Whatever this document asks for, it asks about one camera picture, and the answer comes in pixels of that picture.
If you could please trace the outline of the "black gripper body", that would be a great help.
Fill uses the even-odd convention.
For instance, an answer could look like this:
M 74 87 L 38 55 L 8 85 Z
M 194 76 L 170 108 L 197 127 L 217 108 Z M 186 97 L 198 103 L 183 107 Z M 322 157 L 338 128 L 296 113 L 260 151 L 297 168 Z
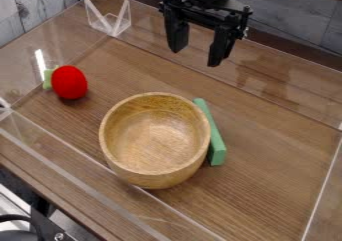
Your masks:
M 163 0 L 161 8 L 166 6 L 182 11 L 189 22 L 210 29 L 226 24 L 236 30 L 237 39 L 248 36 L 253 9 L 238 0 Z

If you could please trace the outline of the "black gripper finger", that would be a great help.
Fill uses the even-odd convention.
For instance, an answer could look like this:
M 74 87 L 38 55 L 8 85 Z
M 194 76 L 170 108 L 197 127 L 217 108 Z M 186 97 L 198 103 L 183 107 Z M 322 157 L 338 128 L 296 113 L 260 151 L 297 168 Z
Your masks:
M 214 41 L 210 45 L 209 67 L 221 65 L 224 59 L 230 55 L 237 40 L 237 32 L 229 26 L 221 25 L 216 28 Z
M 190 25 L 171 8 L 165 9 L 165 28 L 169 47 L 174 53 L 178 53 L 189 45 Z

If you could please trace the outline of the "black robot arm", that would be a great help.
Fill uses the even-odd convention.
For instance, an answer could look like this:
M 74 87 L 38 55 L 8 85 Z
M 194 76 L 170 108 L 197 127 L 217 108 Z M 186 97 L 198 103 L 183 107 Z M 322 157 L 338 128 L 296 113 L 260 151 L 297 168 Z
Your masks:
M 252 7 L 237 0 L 162 0 L 159 11 L 165 17 L 167 43 L 174 53 L 189 45 L 190 24 L 214 31 L 208 66 L 220 66 L 230 56 L 236 41 L 248 35 Z

